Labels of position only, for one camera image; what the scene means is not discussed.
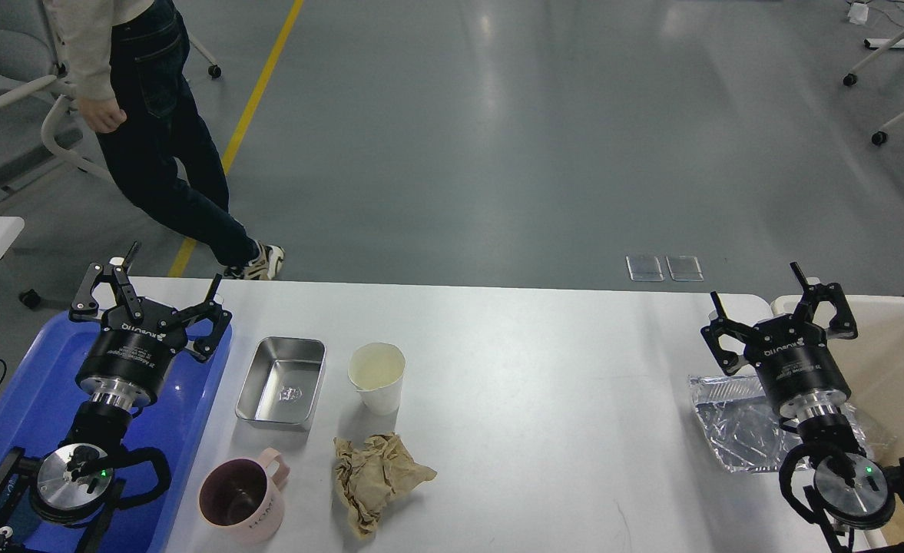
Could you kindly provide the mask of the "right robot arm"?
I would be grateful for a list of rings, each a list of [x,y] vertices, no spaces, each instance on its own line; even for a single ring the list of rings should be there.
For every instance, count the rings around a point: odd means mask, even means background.
[[[704,342],[726,376],[745,366],[756,371],[780,427],[800,444],[778,470],[786,503],[809,524],[820,527],[832,552],[851,552],[842,535],[876,531],[904,505],[904,456],[884,466],[866,454],[842,406],[852,391],[829,347],[832,339],[856,339],[858,323],[838,283],[811,283],[791,263],[802,294],[789,314],[752,326],[731,319],[718,293]],[[884,546],[904,552],[904,541]]]

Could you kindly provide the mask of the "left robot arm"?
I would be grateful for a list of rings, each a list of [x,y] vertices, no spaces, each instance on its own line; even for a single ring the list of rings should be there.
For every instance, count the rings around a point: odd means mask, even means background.
[[[144,409],[166,391],[184,351],[210,361],[233,315],[221,305],[216,274],[199,303],[178,309],[136,294],[129,269],[140,249],[90,265],[70,304],[73,323],[98,331],[74,378],[85,393],[65,437],[38,456],[12,447],[0,462],[0,552],[25,552],[10,518],[27,499],[44,522],[83,529],[78,552],[96,552],[114,513],[167,494],[170,461],[158,447],[129,447],[125,435]]]

